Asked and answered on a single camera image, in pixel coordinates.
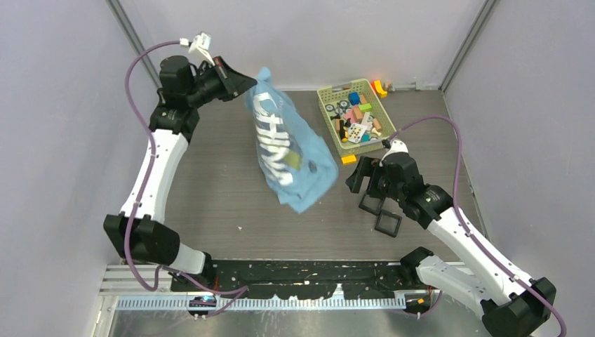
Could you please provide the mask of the light blue printed t-shirt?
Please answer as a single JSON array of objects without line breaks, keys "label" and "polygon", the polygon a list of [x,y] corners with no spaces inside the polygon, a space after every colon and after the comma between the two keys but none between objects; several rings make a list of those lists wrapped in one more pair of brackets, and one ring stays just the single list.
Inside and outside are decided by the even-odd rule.
[{"label": "light blue printed t-shirt", "polygon": [[[258,164],[281,205],[303,213],[335,184],[339,170],[325,140],[302,118],[286,93],[262,67],[246,94],[256,132]],[[317,166],[311,173],[309,161]]]}]

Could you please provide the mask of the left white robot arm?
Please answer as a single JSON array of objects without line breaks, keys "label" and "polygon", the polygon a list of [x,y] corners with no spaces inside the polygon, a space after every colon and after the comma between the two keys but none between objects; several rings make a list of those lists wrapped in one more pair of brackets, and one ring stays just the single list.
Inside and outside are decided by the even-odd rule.
[{"label": "left white robot arm", "polygon": [[103,227],[122,258],[185,272],[191,285],[205,291],[215,281],[214,270],[207,267],[210,255],[189,248],[165,226],[167,198],[199,122],[198,109],[212,100],[238,98],[257,82],[220,56],[199,66],[181,55],[165,58],[159,78],[159,101],[149,119],[150,137],[139,174],[119,213],[106,216]]}]

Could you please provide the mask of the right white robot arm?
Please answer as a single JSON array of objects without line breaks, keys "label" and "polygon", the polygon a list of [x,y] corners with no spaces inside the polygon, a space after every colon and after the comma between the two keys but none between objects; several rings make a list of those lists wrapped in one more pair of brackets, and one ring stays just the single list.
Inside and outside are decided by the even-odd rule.
[{"label": "right white robot arm", "polygon": [[475,312],[491,336],[530,336],[551,316],[556,287],[517,267],[476,232],[453,198],[438,185],[426,184],[407,152],[382,159],[361,157],[346,180],[351,192],[368,178],[366,196],[393,199],[403,214],[445,243],[471,270],[448,266],[419,247],[401,259],[401,281],[410,288],[438,288]]}]

